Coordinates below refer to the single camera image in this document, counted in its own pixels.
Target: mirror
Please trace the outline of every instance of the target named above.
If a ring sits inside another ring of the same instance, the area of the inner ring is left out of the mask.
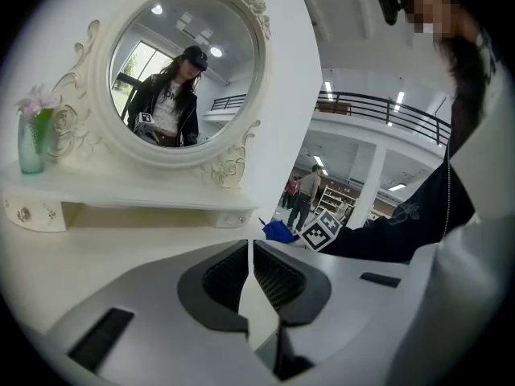
[[[231,3],[152,2],[123,31],[112,56],[114,113],[152,145],[208,142],[237,118],[249,91],[250,36]]]

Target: person in red shirt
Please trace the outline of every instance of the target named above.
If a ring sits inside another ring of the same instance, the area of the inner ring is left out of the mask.
[[[285,207],[288,210],[293,207],[295,193],[297,193],[297,182],[294,177],[286,184],[286,190],[284,192],[284,197],[282,198],[282,207]]]

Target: vase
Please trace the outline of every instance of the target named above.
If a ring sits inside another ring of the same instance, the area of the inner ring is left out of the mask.
[[[32,119],[19,118],[18,157],[22,173],[34,174],[45,170],[52,110],[43,109]]]

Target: man in gray shirt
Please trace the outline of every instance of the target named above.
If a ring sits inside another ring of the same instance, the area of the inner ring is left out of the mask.
[[[320,176],[322,175],[322,167],[315,164],[311,168],[311,174],[304,176],[299,180],[299,197],[295,203],[293,210],[288,218],[288,228],[293,228],[293,222],[297,219],[297,215],[300,213],[300,219],[297,223],[297,232],[300,232],[303,228],[304,222],[309,214],[311,204],[315,200],[316,192],[319,190]]]

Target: black jacket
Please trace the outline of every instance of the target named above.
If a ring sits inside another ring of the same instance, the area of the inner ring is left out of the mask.
[[[161,84],[157,84],[156,75],[152,75],[143,81],[127,109],[129,114],[127,126],[129,129],[134,130],[136,116],[139,113],[154,114],[155,102],[158,100],[161,86]],[[180,147],[181,137],[184,146],[193,146],[196,144],[198,136],[199,122],[196,116],[196,95],[192,93],[179,117],[177,147]]]
[[[342,228],[336,240],[320,252],[371,261],[408,261],[417,248],[442,239],[448,199],[447,232],[466,224],[474,214],[474,207],[458,176],[447,164],[446,153],[443,163],[407,201],[397,206],[391,219],[380,218],[354,230]]]

